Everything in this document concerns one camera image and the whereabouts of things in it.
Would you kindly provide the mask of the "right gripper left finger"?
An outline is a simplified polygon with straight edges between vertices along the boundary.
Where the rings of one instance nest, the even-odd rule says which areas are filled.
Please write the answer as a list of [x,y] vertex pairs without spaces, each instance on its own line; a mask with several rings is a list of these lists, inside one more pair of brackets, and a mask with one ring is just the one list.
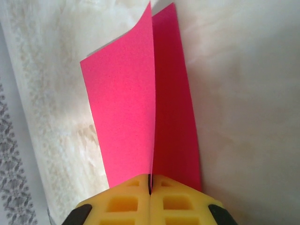
[[150,176],[142,174],[80,202],[68,225],[149,225]]

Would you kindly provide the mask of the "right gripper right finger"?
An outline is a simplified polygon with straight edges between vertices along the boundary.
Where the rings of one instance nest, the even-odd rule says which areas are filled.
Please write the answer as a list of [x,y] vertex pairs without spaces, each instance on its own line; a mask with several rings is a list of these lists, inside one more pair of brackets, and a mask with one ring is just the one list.
[[236,225],[223,204],[163,175],[153,176],[152,225]]

